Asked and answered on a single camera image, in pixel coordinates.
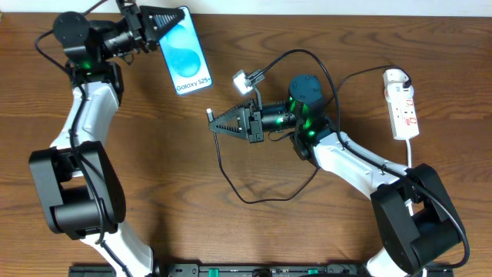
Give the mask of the blue Galaxy smartphone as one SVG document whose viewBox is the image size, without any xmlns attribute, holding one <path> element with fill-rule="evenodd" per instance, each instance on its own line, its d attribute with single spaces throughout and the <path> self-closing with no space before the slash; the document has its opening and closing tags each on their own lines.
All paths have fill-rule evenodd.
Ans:
<svg viewBox="0 0 492 277">
<path fill-rule="evenodd" d="M 212 86 L 212 77 L 198 39 L 190 10 L 181 6 L 184 18 L 159 41 L 177 95 L 188 95 Z"/>
</svg>

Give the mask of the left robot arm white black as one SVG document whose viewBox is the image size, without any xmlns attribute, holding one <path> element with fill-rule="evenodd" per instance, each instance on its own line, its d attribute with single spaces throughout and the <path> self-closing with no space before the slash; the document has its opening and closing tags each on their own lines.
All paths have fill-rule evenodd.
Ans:
<svg viewBox="0 0 492 277">
<path fill-rule="evenodd" d="M 28 165 L 48 228 L 95 249 L 116 276 L 163 276 L 166 269 L 127 223 L 125 194 L 105 151 L 124 92 L 120 61 L 153 52 L 185 18 L 182 8 L 119 1 L 120 20 L 64 12 L 51 34 L 66 55 L 73 103 L 59 135 Z"/>
</svg>

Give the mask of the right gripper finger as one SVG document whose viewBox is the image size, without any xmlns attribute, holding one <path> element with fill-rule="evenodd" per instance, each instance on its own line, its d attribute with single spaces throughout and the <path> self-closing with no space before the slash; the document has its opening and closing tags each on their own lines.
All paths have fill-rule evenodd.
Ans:
<svg viewBox="0 0 492 277">
<path fill-rule="evenodd" d="M 208 126 L 211 131 L 218 134 L 234 136 L 239 139 L 248 139 L 245 110 L 232 115 L 226 115 L 212 122 L 209 121 L 210 110 L 208 110 Z"/>
<path fill-rule="evenodd" d="M 226 115 L 232 115 L 232 114 L 238 113 L 242 110 L 248 110 L 250 107 L 254 108 L 255 106 L 256 106 L 256 101 L 253 99 L 248 99 L 248 100 L 245 100 L 242 103 L 228 109 L 226 112 L 223 112 L 217 118 L 214 117 L 213 111 L 210 110 L 209 111 L 209 121 L 212 122 L 218 118 L 225 117 Z"/>
</svg>

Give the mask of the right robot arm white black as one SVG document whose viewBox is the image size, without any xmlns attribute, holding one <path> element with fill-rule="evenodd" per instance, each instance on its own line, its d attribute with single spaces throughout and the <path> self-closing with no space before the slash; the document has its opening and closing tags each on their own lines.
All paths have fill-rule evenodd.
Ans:
<svg viewBox="0 0 492 277">
<path fill-rule="evenodd" d="M 353 142 L 326 115 L 314 75 L 298 75 L 288 99 L 269 105 L 248 99 L 215 117 L 209 129 L 262 142 L 267 132 L 290 130 L 297 155 L 333 173 L 371 200 L 383 248 L 366 265 L 372 276 L 451 274 L 470 258 L 462 221 L 437 172 L 390 162 Z"/>
</svg>

